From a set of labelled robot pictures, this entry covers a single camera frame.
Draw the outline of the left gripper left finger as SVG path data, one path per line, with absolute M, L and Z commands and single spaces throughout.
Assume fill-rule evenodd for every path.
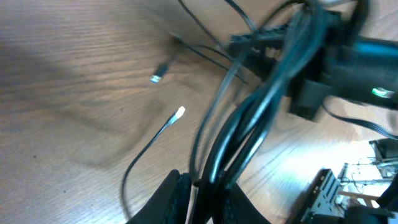
M 187 173 L 171 170 L 149 201 L 127 224 L 185 224 L 192 181 Z

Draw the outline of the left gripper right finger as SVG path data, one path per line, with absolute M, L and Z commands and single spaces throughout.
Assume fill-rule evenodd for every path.
M 246 197 L 238 184 L 227 191 L 222 206 L 214 213 L 214 224 L 271 224 Z

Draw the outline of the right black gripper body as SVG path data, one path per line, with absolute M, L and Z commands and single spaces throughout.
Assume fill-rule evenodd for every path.
M 322 75 L 332 23 L 327 12 L 321 17 L 297 12 L 284 28 L 283 56 L 291 55 L 293 59 L 288 66 L 289 113 L 309 121 L 317 118 L 324 99 L 331 93 L 331 86 Z

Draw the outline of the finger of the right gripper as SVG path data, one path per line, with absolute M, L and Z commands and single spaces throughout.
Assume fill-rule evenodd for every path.
M 276 64 L 276 59 L 265 55 L 267 49 L 282 49 L 287 26 L 276 26 L 264 29 L 258 37 L 257 42 L 251 47 L 248 57 L 243 62 L 243 66 L 250 70 L 261 80 L 266 80 L 270 75 L 272 66 Z M 242 49 L 251 42 L 251 33 L 232 35 L 228 44 L 228 53 L 236 58 Z

